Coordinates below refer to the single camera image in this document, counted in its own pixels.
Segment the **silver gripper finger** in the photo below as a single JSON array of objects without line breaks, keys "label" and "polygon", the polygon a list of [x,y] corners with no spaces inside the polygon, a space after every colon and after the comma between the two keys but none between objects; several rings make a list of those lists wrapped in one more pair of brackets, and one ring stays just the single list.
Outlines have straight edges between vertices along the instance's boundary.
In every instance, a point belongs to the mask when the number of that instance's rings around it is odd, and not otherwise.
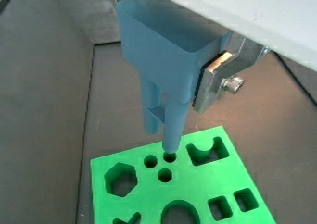
[{"label": "silver gripper finger", "polygon": [[222,92],[236,94],[245,83],[239,73],[257,64],[271,49],[239,34],[232,32],[225,42],[224,51],[204,66],[201,79],[196,90],[193,109],[202,114]]}]

